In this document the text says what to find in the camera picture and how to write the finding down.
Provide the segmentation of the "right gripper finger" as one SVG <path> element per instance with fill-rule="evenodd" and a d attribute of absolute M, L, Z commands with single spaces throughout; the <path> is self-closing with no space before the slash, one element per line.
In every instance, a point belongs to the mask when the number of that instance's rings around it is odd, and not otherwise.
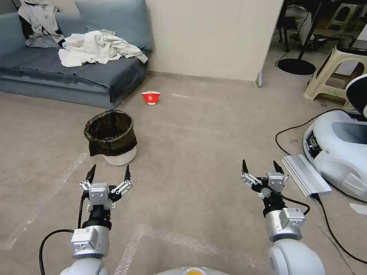
<path fill-rule="evenodd" d="M 282 169 L 282 167 L 280 165 L 278 165 L 278 163 L 273 160 L 273 165 L 274 165 L 274 168 L 275 168 L 275 172 L 278 172 L 278 173 L 281 173 L 284 177 L 284 182 L 286 182 L 288 180 L 288 175 L 286 175 Z"/>
<path fill-rule="evenodd" d="M 259 180 L 251 175 L 248 171 L 247 165 L 245 160 L 242 160 L 242 169 L 241 169 L 241 176 L 240 179 L 249 187 L 252 187 L 254 185 L 258 185 L 259 184 Z"/>

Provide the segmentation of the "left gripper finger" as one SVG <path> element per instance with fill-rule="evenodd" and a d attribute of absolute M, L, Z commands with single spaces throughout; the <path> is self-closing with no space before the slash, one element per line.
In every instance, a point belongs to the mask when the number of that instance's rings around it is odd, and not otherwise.
<path fill-rule="evenodd" d="M 114 187 L 110 193 L 123 196 L 132 188 L 132 186 L 133 186 L 133 183 L 131 180 L 130 168 L 129 168 L 129 165 L 127 165 L 126 170 L 125 170 L 124 181 L 120 183 L 119 185 L 117 185 L 116 187 Z"/>
<path fill-rule="evenodd" d="M 96 164 L 94 164 L 91 170 L 88 171 L 86 179 L 80 182 L 80 186 L 82 187 L 83 191 L 88 191 L 92 185 L 94 175 L 96 170 Z"/>

